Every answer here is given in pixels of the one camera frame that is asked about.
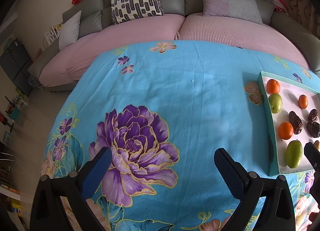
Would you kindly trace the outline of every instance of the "sofa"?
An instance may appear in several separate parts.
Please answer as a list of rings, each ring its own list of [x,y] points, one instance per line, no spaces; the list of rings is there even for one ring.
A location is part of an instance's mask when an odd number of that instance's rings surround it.
[[[291,60],[320,76],[320,40],[272,0],[255,0],[263,25],[229,17],[202,17],[203,0],[160,0],[163,16],[113,25],[110,0],[82,0],[62,14],[63,22],[81,13],[80,38],[59,51],[54,41],[29,73],[48,91],[72,90],[102,52],[139,42],[206,40],[264,51]]]

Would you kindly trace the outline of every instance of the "wall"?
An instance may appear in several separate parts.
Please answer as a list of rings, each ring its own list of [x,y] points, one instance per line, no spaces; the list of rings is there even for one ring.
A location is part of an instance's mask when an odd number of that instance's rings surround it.
[[[0,55],[2,55],[3,53],[5,42],[0,46]],[[5,115],[5,110],[7,109],[7,106],[9,104],[5,96],[8,97],[9,100],[12,100],[16,95],[16,86],[8,78],[2,67],[0,67],[0,112],[2,114]],[[0,123],[0,141],[2,141],[4,132],[8,132],[9,130],[10,128],[8,126]]]
[[[18,15],[14,34],[31,57],[39,48],[44,50],[44,33],[62,22],[62,13],[73,5],[72,0],[17,0]]]

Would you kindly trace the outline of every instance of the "tangerine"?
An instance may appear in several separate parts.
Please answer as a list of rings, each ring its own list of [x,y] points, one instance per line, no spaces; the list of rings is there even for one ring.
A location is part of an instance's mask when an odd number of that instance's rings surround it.
[[[302,94],[301,96],[299,96],[299,106],[301,109],[305,109],[308,106],[308,97],[306,97],[304,94]]]
[[[270,79],[268,82],[267,82],[267,91],[269,94],[272,94],[272,93],[279,93],[280,92],[280,84],[277,80],[274,80],[274,79]]]
[[[279,125],[278,133],[281,139],[289,140],[293,135],[293,127],[290,122],[283,122]]]

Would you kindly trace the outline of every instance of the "tile floor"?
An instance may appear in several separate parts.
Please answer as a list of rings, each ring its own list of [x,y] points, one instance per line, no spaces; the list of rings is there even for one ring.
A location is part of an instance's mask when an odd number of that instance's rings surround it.
[[[20,192],[23,220],[28,227],[46,141],[55,117],[69,94],[67,91],[32,90],[22,122],[20,125],[15,123],[12,131],[11,148],[16,155],[16,162],[12,163],[12,184]]]

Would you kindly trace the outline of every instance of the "curtain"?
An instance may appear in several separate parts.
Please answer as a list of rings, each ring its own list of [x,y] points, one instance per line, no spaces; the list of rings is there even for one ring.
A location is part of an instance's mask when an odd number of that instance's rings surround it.
[[[290,17],[320,39],[320,16],[309,0],[284,0]]]

